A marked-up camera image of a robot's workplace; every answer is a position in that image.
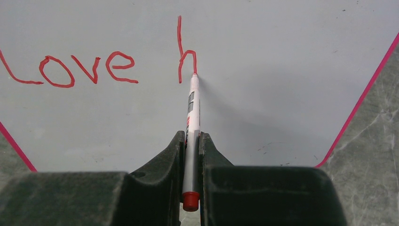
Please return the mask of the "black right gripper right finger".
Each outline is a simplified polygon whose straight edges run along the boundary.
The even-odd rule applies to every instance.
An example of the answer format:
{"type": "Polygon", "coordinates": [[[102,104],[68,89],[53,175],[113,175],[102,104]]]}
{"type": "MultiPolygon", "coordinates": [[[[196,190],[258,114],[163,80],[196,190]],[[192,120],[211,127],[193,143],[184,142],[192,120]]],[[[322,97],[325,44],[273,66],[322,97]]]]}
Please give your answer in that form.
{"type": "Polygon", "coordinates": [[[312,167],[235,166],[199,138],[203,226],[345,226],[329,176],[312,167]]]}

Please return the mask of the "pink framed whiteboard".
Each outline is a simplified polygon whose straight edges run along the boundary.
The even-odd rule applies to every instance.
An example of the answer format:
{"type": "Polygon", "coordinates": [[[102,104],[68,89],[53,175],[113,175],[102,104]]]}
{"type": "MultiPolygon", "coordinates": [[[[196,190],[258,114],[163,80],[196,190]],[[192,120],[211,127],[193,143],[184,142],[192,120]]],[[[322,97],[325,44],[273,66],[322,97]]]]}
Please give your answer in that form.
{"type": "Polygon", "coordinates": [[[38,171],[135,170],[186,128],[237,165],[322,162],[396,0],[3,0],[0,121],[38,171]]]}

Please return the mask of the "red capped whiteboard marker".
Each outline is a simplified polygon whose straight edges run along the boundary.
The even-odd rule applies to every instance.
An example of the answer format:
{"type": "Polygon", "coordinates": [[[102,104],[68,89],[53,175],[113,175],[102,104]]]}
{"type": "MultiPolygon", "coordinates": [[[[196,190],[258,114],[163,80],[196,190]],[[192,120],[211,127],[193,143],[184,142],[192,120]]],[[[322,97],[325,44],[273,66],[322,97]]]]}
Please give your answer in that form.
{"type": "Polygon", "coordinates": [[[195,212],[199,208],[198,158],[200,138],[200,82],[193,74],[188,98],[188,114],[184,154],[184,177],[182,187],[183,210],[195,212]]]}

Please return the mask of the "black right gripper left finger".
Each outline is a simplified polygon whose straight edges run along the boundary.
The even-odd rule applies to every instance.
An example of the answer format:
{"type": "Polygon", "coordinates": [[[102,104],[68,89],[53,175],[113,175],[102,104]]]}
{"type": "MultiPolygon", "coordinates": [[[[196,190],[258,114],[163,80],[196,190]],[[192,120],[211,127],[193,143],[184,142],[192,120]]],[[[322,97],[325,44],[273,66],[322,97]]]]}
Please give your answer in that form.
{"type": "Polygon", "coordinates": [[[44,172],[0,193],[3,226],[178,226],[184,132],[137,170],[44,172]]]}

